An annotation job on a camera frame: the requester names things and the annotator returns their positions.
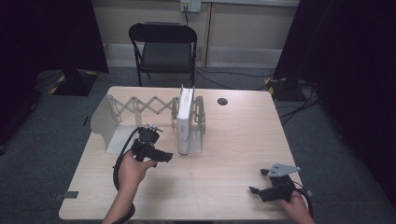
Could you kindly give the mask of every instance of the black curtain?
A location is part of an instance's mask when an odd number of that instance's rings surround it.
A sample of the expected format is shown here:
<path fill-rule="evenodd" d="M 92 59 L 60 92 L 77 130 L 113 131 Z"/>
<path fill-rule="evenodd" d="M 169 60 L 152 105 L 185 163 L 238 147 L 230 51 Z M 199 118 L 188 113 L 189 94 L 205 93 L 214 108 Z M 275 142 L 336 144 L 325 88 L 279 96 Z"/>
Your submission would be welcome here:
<path fill-rule="evenodd" d="M 276 75 L 318 83 L 344 141 L 396 207 L 394 8 L 395 1 L 301 0 Z"/>
<path fill-rule="evenodd" d="M 0 144 L 40 72 L 69 65 L 108 73 L 90 0 L 1 1 L 0 38 Z"/>

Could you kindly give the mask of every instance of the chair seat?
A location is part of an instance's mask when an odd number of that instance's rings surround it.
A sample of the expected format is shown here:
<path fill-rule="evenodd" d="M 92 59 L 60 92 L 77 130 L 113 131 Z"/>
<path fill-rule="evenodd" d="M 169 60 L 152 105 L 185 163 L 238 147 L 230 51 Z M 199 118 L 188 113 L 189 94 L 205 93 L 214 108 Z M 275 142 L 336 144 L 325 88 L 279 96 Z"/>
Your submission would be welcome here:
<path fill-rule="evenodd" d="M 190 57 L 191 44 L 189 43 L 146 43 L 140 66 L 142 71 L 166 72 L 166 70 L 176 69 L 180 72 L 189 72 Z"/>

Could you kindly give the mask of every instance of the black folding chair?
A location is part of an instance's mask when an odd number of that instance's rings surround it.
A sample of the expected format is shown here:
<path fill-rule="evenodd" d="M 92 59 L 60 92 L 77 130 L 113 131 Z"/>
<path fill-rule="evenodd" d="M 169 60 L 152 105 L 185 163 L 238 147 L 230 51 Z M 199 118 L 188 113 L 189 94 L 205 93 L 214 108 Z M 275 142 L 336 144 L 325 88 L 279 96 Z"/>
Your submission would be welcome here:
<path fill-rule="evenodd" d="M 168 22 L 139 22 L 129 29 L 134 45 L 137 77 L 140 73 L 190 74 L 194 86 L 197 34 L 187 25 Z M 140 53 L 137 43 L 144 43 Z"/>

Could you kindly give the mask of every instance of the wooden table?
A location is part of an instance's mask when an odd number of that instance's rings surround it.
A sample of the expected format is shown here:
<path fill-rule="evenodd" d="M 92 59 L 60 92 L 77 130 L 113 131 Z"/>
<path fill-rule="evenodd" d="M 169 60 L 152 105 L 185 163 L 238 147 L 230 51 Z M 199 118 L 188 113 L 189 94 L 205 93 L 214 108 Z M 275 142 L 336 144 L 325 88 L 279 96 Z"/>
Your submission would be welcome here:
<path fill-rule="evenodd" d="M 108 91 L 126 103 L 132 96 L 147 102 L 158 96 L 169 102 L 180 89 L 112 87 Z M 150 168 L 140 184 L 133 219 L 141 220 L 264 220 L 287 219 L 276 203 L 263 203 L 249 191 L 270 188 L 260 169 L 274 163 L 295 166 L 271 95 L 266 91 L 195 90 L 205 102 L 203 152 L 177 153 L 171 111 L 143 113 L 143 123 L 164 129 L 155 147 L 173 152 L 171 161 Z M 218 99 L 228 100 L 219 105 Z M 125 122 L 134 122 L 125 114 Z M 81 156 L 69 191 L 76 199 L 64 199 L 60 218 L 103 219 L 117 191 L 112 180 L 116 154 L 106 153 L 100 134 L 92 133 Z M 298 173 L 290 177 L 301 183 Z"/>

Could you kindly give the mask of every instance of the white wall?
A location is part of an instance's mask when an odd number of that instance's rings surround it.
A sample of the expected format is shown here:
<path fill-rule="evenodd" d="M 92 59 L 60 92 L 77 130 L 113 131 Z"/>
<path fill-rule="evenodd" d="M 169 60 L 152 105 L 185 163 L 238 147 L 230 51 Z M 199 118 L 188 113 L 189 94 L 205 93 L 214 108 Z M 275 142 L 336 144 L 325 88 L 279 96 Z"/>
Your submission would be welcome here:
<path fill-rule="evenodd" d="M 129 28 L 141 21 L 186 23 L 179 1 L 92 0 L 109 66 L 134 66 Z M 197 64 L 275 67 L 296 7 L 202 3 L 189 13 Z"/>

